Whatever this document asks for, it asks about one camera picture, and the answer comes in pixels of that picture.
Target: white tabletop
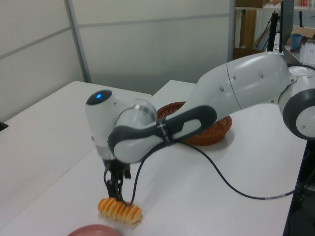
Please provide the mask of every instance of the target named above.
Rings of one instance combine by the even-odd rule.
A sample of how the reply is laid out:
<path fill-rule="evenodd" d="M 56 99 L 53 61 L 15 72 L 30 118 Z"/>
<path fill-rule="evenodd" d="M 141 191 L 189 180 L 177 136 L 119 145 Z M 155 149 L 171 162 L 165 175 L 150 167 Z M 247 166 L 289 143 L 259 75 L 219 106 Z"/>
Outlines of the white tabletop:
<path fill-rule="evenodd" d="M 160 108 L 186 100 L 194 84 L 170 81 L 151 99 Z M 226 179 L 254 196 L 274 196 L 294 189 L 306 141 L 285 127 L 275 105 L 264 104 L 231 115 L 224 140 L 203 147 Z M 130 199 L 132 180 L 123 185 Z M 122 236 L 219 235 L 281 236 L 292 196 L 247 199 L 228 188 L 211 164 L 196 151 L 177 144 L 154 153 L 143 166 L 135 204 L 143 220 L 135 226 L 99 216 L 107 197 L 102 160 L 93 149 L 12 220 L 0 236 L 67 235 L 88 224 L 105 224 Z"/>
<path fill-rule="evenodd" d="M 8 120 L 0 132 L 0 229 L 95 146 L 85 103 L 98 90 L 127 98 L 151 95 L 73 82 Z"/>

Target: white robotic arm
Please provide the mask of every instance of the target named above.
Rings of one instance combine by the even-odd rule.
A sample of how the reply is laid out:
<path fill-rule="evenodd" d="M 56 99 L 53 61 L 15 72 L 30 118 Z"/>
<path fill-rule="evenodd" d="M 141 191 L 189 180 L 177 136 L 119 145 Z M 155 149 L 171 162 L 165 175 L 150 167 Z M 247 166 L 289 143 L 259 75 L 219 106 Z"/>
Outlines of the white robotic arm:
<path fill-rule="evenodd" d="M 111 172 L 123 170 L 125 175 L 128 164 L 141 161 L 152 151 L 259 103 L 278 104 L 291 132 L 315 140 L 315 71 L 297 66 L 289 69 L 274 53 L 244 57 L 209 71 L 184 106 L 160 120 L 149 102 L 123 101 L 110 91 L 93 94 L 86 112 L 99 155 L 106 165 L 115 162 Z"/>

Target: brown basket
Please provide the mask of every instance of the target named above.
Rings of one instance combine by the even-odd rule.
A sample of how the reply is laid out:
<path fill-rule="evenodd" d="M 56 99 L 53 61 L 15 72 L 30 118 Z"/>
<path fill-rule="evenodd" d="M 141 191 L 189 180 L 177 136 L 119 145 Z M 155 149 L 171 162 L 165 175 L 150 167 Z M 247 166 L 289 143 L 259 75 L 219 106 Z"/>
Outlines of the brown basket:
<path fill-rule="evenodd" d="M 168 104 L 157 111 L 157 118 L 166 117 L 178 109 L 180 109 L 185 102 L 174 102 Z M 224 117 L 214 123 L 210 128 L 202 131 L 195 136 L 186 139 L 185 143 L 197 146 L 208 146 L 220 142 L 227 131 L 231 128 L 232 118 L 230 116 Z"/>

